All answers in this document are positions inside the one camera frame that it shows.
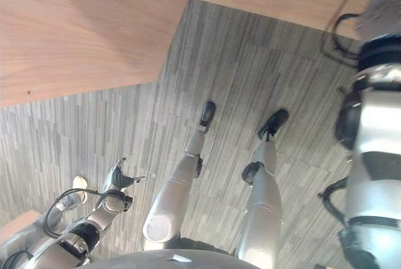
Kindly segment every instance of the black cable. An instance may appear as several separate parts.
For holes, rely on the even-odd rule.
[[[334,60],[334,61],[336,61],[336,62],[338,62],[338,63],[340,63],[340,64],[343,64],[343,65],[346,65],[346,66],[349,66],[349,67],[354,68],[354,67],[356,66],[356,64],[351,64],[351,63],[349,63],[349,62],[347,62],[347,61],[344,61],[344,59],[341,59],[341,58],[339,58],[339,57],[335,57],[335,56],[333,56],[331,53],[329,53],[329,52],[327,52],[327,51],[325,50],[325,45],[326,45],[326,42],[327,42],[327,37],[328,37],[328,35],[329,35],[329,34],[328,34],[328,30],[330,29],[330,27],[331,27],[331,25],[333,24],[333,22],[335,21],[336,17],[339,15],[339,13],[340,13],[341,10],[345,7],[345,5],[347,4],[348,1],[349,1],[349,0],[342,0],[342,2],[340,3],[340,5],[337,7],[337,10],[335,11],[333,17],[332,17],[332,18],[329,20],[329,22],[327,23],[327,25],[326,25],[326,27],[325,27],[325,29],[324,29],[324,31],[323,31],[323,34],[321,35],[321,40],[320,40],[320,53],[323,54],[324,56],[326,56],[327,58],[332,59],[332,60]]]
[[[323,200],[323,205],[328,210],[330,214],[332,214],[342,225],[345,226],[345,216],[344,214],[338,210],[332,203],[331,203],[331,195],[338,191],[339,189],[344,189],[346,186],[346,180],[348,177],[344,177],[343,179],[330,184],[326,189],[319,193],[318,196]]]
[[[354,53],[352,51],[349,51],[349,50],[347,50],[347,48],[345,48],[343,46],[341,41],[338,39],[337,29],[342,21],[350,19],[350,18],[356,18],[358,16],[359,16],[359,14],[355,14],[355,13],[342,14],[336,20],[336,23],[333,26],[333,31],[331,32],[331,40],[334,43],[334,49],[339,51],[344,57],[352,59],[352,60],[357,60],[359,58],[359,53]]]
[[[19,250],[17,252],[14,252],[12,255],[10,255],[6,261],[1,265],[0,269],[13,269],[15,265],[17,264],[17,261],[19,260],[19,257],[24,254],[28,255],[28,259],[30,260],[32,257],[32,254],[29,253],[28,250]]]
[[[81,191],[82,191],[82,192],[86,192],[86,193],[88,193],[88,194],[94,194],[94,195],[97,195],[97,196],[100,196],[100,197],[105,197],[105,196],[118,196],[118,197],[120,197],[120,196],[121,196],[121,193],[116,193],[116,192],[114,192],[114,191],[113,191],[113,192],[110,192],[110,193],[105,192],[105,193],[101,194],[101,193],[99,193],[98,191],[95,191],[95,190],[92,190],[92,189],[69,189],[69,190],[65,191],[63,194],[61,194],[61,195],[56,199],[56,201],[53,203],[53,205],[49,208],[49,210],[47,211],[46,215],[44,216],[44,220],[43,220],[43,231],[44,231],[49,237],[54,238],[54,239],[57,239],[59,236],[61,236],[60,234],[58,234],[58,233],[56,233],[56,232],[54,232],[54,231],[51,231],[51,230],[49,229],[48,220],[49,220],[50,211],[59,203],[59,201],[60,201],[61,199],[63,199],[63,198],[66,197],[67,195],[72,194],[72,193],[81,192]]]

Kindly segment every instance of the robot leg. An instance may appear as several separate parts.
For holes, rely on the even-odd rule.
[[[262,269],[275,268],[280,247],[281,198],[273,176],[276,171],[273,135],[287,118],[287,111],[279,110],[258,132],[262,142],[242,173],[252,191],[236,256]]]
[[[192,180],[200,173],[200,154],[215,110],[216,106],[212,102],[204,105],[198,130],[185,148],[183,158],[153,202],[142,228],[143,250],[173,248],[179,239]]]

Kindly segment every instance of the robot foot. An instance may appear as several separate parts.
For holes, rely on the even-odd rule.
[[[213,121],[214,113],[216,112],[216,105],[212,101],[207,101],[203,105],[202,115],[200,116],[199,125],[205,127],[205,133],[209,130],[209,127]]]
[[[263,139],[263,136],[268,133],[271,136],[274,136],[278,129],[285,124],[288,120],[289,113],[285,109],[280,109],[275,112],[268,121],[263,125],[262,128],[258,131],[258,137],[260,140]]]

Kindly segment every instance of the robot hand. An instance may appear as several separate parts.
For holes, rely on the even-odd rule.
[[[146,177],[124,176],[124,160],[125,158],[120,159],[109,172],[94,210],[70,225],[50,245],[44,244],[25,268],[70,269],[84,263],[111,223],[132,205],[133,198],[125,195],[124,190],[146,180]]]

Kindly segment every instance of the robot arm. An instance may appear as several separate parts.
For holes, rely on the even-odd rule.
[[[57,268],[70,269],[83,264],[111,223],[132,205],[133,199],[123,190],[146,179],[124,176],[121,172],[124,160],[120,159],[110,171],[93,211],[69,226],[51,244],[44,244],[25,268],[50,269],[57,264]]]
[[[358,16],[358,73],[336,123],[337,139],[352,152],[352,169],[321,195],[345,227],[338,236],[355,269],[401,264],[400,21],[401,0],[370,0]],[[330,194],[341,188],[344,214],[330,203]]]

